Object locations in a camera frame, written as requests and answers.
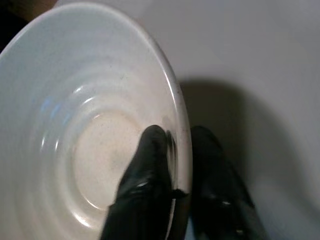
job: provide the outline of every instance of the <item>white surface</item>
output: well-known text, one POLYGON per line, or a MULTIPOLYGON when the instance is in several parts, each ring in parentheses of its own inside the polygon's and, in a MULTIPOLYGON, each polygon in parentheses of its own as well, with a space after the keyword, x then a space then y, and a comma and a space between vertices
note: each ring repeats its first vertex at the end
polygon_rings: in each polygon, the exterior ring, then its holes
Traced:
POLYGON ((136 18, 158 41, 191 124, 222 141, 270 237, 318 239, 320 2, 100 2, 136 18))
POLYGON ((155 42, 100 5, 34 20, 0 55, 0 238, 97 239, 153 124, 170 131, 174 185, 190 191, 186 109, 155 42))

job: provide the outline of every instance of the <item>ceramic bowl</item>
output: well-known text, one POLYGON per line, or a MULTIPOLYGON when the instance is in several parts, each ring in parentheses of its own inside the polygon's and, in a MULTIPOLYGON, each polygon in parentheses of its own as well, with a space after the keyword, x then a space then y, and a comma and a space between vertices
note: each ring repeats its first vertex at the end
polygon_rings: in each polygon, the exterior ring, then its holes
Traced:
POLYGON ((153 124, 171 133, 173 184, 188 193, 185 103, 155 41, 125 14, 89 3, 28 24, 0 55, 1 239, 98 239, 153 124))

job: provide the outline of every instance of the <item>white bowl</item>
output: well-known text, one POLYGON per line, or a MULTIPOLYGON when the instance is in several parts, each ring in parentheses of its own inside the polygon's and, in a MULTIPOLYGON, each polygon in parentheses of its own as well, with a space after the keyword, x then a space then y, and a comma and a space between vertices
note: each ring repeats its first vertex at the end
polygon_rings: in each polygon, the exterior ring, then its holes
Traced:
POLYGON ((188 193, 185 103, 154 40, 123 13, 89 3, 28 24, 0 55, 1 239, 97 239, 153 124, 171 132, 174 186, 188 193))

